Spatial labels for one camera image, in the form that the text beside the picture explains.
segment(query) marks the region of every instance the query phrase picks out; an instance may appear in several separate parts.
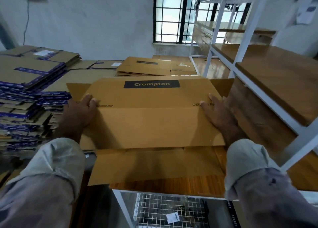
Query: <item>electrical cable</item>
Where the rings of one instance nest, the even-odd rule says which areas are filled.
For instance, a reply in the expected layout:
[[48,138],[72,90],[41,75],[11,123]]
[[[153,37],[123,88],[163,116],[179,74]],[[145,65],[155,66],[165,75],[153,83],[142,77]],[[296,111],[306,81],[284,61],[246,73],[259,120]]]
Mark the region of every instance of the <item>electrical cable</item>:
[[26,31],[27,31],[27,29],[28,29],[29,20],[30,20],[30,1],[27,0],[27,3],[28,3],[28,5],[27,5],[28,20],[27,20],[27,22],[26,22],[26,28],[25,28],[25,30],[24,30],[24,32],[23,32],[23,45],[24,45],[25,42],[26,42]]

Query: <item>wire mesh basket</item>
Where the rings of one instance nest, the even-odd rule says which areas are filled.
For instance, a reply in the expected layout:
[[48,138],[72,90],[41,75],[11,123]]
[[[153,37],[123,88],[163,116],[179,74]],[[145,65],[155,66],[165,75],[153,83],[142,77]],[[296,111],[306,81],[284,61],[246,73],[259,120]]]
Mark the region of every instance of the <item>wire mesh basket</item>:
[[[168,224],[167,214],[178,213],[180,221]],[[138,193],[133,219],[136,227],[209,228],[207,210],[202,199]]]

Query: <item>white sticker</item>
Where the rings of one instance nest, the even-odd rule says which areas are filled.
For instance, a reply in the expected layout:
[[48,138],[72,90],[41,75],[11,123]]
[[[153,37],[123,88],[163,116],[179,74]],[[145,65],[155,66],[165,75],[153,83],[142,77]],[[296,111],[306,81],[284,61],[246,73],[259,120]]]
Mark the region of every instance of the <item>white sticker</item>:
[[120,66],[121,62],[114,62],[112,66]]
[[42,51],[39,51],[37,53],[34,53],[34,55],[47,56],[48,54],[51,54],[51,53],[54,53],[54,51],[42,50]]
[[167,221],[168,221],[168,224],[180,221],[180,218],[178,216],[178,212],[174,212],[172,214],[167,214]]
[[188,66],[188,65],[185,65],[184,63],[180,63],[179,65],[180,65],[180,66]]

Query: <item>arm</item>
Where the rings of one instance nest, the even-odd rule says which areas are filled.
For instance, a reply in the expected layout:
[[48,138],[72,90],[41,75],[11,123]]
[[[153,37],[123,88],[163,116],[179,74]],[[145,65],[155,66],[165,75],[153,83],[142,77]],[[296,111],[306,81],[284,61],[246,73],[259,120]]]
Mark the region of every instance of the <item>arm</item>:
[[69,226],[85,168],[80,137],[96,109],[91,95],[80,103],[68,101],[54,139],[39,149],[1,194],[0,227]]
[[209,121],[228,146],[225,197],[239,199],[253,227],[318,227],[318,212],[291,184],[264,146],[249,140],[223,102],[201,102]]

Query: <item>window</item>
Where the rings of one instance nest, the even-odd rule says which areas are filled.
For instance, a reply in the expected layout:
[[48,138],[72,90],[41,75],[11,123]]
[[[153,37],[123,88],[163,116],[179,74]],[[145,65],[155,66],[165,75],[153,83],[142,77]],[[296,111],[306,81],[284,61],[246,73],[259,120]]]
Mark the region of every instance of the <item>window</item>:
[[[154,0],[153,42],[191,43],[197,0]],[[201,3],[197,20],[216,21],[220,4]],[[233,5],[227,5],[222,21],[228,22]],[[237,7],[233,22],[244,23],[250,4]],[[217,35],[217,43],[224,42],[225,33]]]

